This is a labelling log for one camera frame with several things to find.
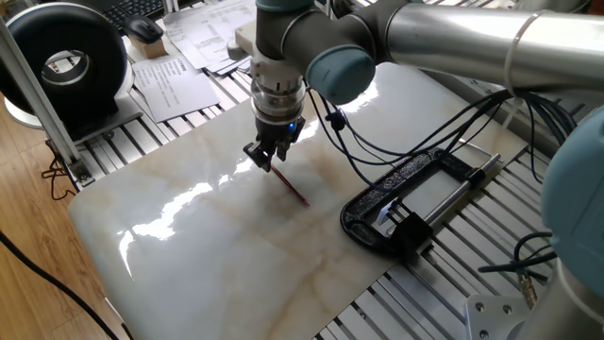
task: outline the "cable connector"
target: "cable connector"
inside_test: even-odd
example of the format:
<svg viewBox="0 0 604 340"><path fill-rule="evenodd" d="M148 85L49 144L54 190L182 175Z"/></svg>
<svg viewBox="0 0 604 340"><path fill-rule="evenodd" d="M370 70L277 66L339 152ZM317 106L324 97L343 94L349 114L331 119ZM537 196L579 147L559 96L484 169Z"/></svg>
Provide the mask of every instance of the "cable connector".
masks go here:
<svg viewBox="0 0 604 340"><path fill-rule="evenodd" d="M325 120L331 123L334 131L342 131L346 127L346 117L339 111L328 114Z"/></svg>

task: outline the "computer mouse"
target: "computer mouse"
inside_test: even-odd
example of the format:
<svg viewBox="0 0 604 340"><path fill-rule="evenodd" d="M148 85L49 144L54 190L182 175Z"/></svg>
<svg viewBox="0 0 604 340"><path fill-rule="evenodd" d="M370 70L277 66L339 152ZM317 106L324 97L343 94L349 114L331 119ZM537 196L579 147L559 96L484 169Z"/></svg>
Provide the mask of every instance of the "computer mouse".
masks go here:
<svg viewBox="0 0 604 340"><path fill-rule="evenodd" d="M163 29L153 20L142 15L132 15L124 19L122 29L143 43L154 43L163 36Z"/></svg>

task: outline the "keyboard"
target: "keyboard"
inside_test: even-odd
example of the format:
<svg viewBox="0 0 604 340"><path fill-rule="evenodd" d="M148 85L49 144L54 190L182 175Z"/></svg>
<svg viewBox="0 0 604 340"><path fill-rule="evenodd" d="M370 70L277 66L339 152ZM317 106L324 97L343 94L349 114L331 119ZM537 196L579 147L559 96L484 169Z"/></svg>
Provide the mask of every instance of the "keyboard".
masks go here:
<svg viewBox="0 0 604 340"><path fill-rule="evenodd" d="M101 12L122 34L122 21L132 15L158 19L163 14L161 0L124 0Z"/></svg>

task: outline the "metal bracket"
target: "metal bracket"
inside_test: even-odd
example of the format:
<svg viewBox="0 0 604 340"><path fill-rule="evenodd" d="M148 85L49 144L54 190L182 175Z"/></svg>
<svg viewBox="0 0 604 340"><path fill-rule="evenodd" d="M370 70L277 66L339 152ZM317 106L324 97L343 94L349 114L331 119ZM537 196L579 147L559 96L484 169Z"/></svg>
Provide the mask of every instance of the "metal bracket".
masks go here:
<svg viewBox="0 0 604 340"><path fill-rule="evenodd" d="M27 98L29 106L40 119L53 147L65 160L67 166L74 171L78 180L90 180L92 178L91 174L86 169L74 141L67 133L65 126L60 121L42 86L31 71L23 53L21 53L17 42L12 38L1 18L0 60L4 62L8 72Z"/></svg>
<svg viewBox="0 0 604 340"><path fill-rule="evenodd" d="M465 314L469 340L513 340L530 310L519 297L471 296Z"/></svg>
<svg viewBox="0 0 604 340"><path fill-rule="evenodd" d="M74 173L77 181L79 181L84 187L94 181L94 178L92 178L92 175L90 171L88 171L88 168L83 160L72 163L69 165L69 169Z"/></svg>

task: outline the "cable bundle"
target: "cable bundle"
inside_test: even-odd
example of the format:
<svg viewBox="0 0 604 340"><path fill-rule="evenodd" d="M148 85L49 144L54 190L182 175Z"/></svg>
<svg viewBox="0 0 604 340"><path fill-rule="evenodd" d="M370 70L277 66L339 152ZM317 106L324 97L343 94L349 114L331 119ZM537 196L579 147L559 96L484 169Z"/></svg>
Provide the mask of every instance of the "cable bundle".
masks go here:
<svg viewBox="0 0 604 340"><path fill-rule="evenodd" d="M542 181L537 176L537 174L535 172L535 166L534 166L535 112L541 117L541 119L545 122L547 127L551 130L552 135L554 136L554 138L556 138L559 145L562 145L564 143L566 138L577 127L577 123L573 120L573 118L570 116L568 111L566 111L560 105L552 102L551 100L548 100L546 98L543 98L537 94L534 94L534 93L531 93L528 91L515 90L514 93L516 95L516 98L524 100L528 106L528 112L530 114L530 124L531 124L531 127L530 127L530 131L531 131L531 133L530 133L531 171L532 171L532 175L535 177L535 180L537 180L539 183L541 183ZM452 153L458 151L460 148L467 145L468 143L470 143L474 138L476 138L476 136L478 136L488 126L488 124L493 120L496 113L499 111L499 109L503 105L503 103L506 102L507 100L513 99L512 95L507 90L503 90L503 91L500 91L497 93L487 95L484 98L480 99L479 101L477 101L477 102L469 105L465 109L461 110L459 113L457 113L455 116L453 116L451 119L449 119L442 126L438 127L434 132L432 132L429 136L427 136L427 138L424 141L422 141L420 144L416 145L412 150L407 151L407 152L396 152L396 151L384 149L382 147L379 147L379 146L367 141L351 126L351 124L348 121L348 119L346 118L345 114L340 109L336 109L335 112L329 112L329 106L327 104L327 101L325 100L325 98L321 97L323 104L325 106L325 109L327 110L327 112L329 112L329 114L326 117L326 120L328 120L331 123L331 127L333 128L336 138L338 140L338 143L336 143L333 140L333 138L331 137L331 135L329 134L329 132L327 131L327 127L323 120L323 117L321 116L321 114L319 114L319 109L317 107L313 94L309 93L309 96L310 96L312 105L314 106L314 109L317 112L321 126L323 127L323 130L325 131L325 133L326 133L327 137L329 138L329 140L331 141L331 143L347 157L348 161L350 162L350 165L355 170L357 175L365 183L367 183L367 185L369 185L371 188L373 188L375 190L379 190L379 191L387 191L387 190L384 188L381 188L379 186L376 186L375 183L373 183L371 180L369 180L359 170L359 168L357 167L357 162L367 164L367 165L375 165L375 166L381 166L381 165L394 166L394 164L397 164L397 163L403 162L403 161L408 161L414 156L426 154L430 149L432 149L438 145L441 145L449 140L450 140L450 142L449 142L448 146L445 148L444 155L452 154ZM445 130L446 128L451 126L453 123L455 123L456 121L461 119L471 109L477 109L477 110L463 124L461 124L459 127L455 128L455 129L453 129L451 132L446 134L443 138L439 139L438 141L425 146L436 135L438 135L443 130ZM490 112L490 116L489 116L489 119L487 120L487 122L476 133L474 133L470 138L468 138L467 141L465 141L464 143L459 145L457 148L454 148L456 143L460 140L460 138L463 137L463 135L479 119L479 117L482 116L483 114L488 114L489 112ZM367 151L368 153L370 153L371 155L376 157L378 159L378 161L368 161L368 160L359 158L357 156L351 155L344 142L344 139L342 138L341 131L344 128L348 128L348 130L350 130L350 132L352 133L355 141L365 151ZM384 157L386 157L386 158L394 157L394 158L387 161L384 159Z"/></svg>

